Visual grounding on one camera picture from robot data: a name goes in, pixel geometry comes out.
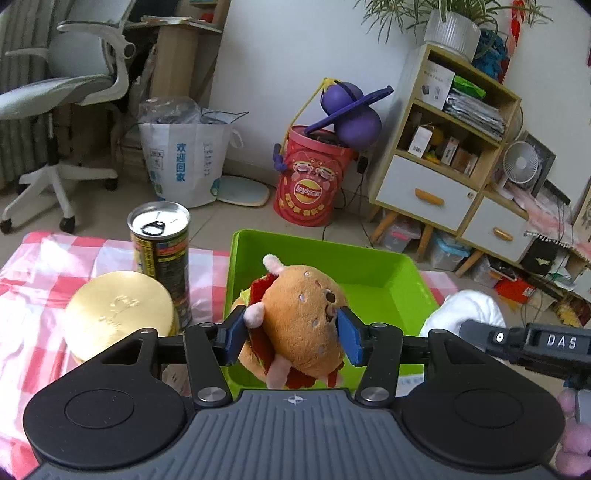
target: office chair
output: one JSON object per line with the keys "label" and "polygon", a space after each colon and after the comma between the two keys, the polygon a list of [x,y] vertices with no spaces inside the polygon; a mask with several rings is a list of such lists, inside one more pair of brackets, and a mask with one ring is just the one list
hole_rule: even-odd
{"label": "office chair", "polygon": [[[123,97],[129,88],[125,60],[135,53],[122,35],[135,0],[74,0],[61,32],[48,48],[23,48],[7,56],[33,55],[46,60],[53,78],[24,85],[0,95],[0,120],[39,116],[60,105],[92,105]],[[62,180],[105,180],[108,190],[117,188],[117,172],[111,168],[88,168],[60,162],[51,114],[48,121],[48,162],[39,170],[22,175],[20,194],[2,214],[0,230],[12,229],[12,213],[52,186],[64,217],[60,229],[73,233],[76,220]]]}

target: red bucket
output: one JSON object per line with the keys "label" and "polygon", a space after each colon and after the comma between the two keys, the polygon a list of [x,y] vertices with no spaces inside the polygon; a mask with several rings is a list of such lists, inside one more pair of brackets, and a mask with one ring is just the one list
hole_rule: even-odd
{"label": "red bucket", "polygon": [[274,207],[296,225],[323,226],[329,223],[335,195],[357,152],[313,140],[304,135],[304,129],[302,125],[291,128],[284,153],[287,170],[279,179]]}

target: chair base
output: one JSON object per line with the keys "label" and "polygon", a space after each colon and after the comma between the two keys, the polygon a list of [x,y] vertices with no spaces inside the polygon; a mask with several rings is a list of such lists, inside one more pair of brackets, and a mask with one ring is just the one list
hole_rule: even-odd
{"label": "chair base", "polygon": [[30,199],[41,194],[49,185],[56,193],[64,218],[60,222],[60,229],[67,233],[74,231],[74,210],[66,196],[62,180],[106,180],[108,190],[117,188],[117,172],[112,168],[89,168],[57,163],[46,165],[39,170],[22,175],[19,184],[28,185],[27,188],[15,198],[2,214],[2,233],[8,233],[12,228],[12,214]]}

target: white fan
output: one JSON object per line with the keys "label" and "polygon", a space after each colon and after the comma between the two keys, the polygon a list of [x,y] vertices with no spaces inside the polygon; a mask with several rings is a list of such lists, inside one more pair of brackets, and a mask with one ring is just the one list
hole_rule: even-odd
{"label": "white fan", "polygon": [[503,176],[495,185],[495,190],[508,200],[513,200],[513,194],[505,189],[507,180],[523,184],[529,182],[538,173],[538,154],[527,142],[515,142],[505,152],[503,159]]}

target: purple ball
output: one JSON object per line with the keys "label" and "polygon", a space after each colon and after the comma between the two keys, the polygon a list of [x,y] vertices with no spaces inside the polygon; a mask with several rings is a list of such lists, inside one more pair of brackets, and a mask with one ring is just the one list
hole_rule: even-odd
{"label": "purple ball", "polygon": [[355,109],[351,115],[335,123],[335,133],[339,140],[357,151],[365,150],[378,139],[382,131],[382,121],[370,107]]}
{"label": "purple ball", "polygon": [[[350,90],[355,97],[354,99],[352,99],[349,92],[343,88],[343,85]],[[326,89],[324,95],[320,99],[320,105],[328,115],[332,115],[337,110],[345,108],[348,104],[353,103],[360,98],[363,98],[363,92],[357,85],[349,82],[342,82],[341,85],[331,85]]]}

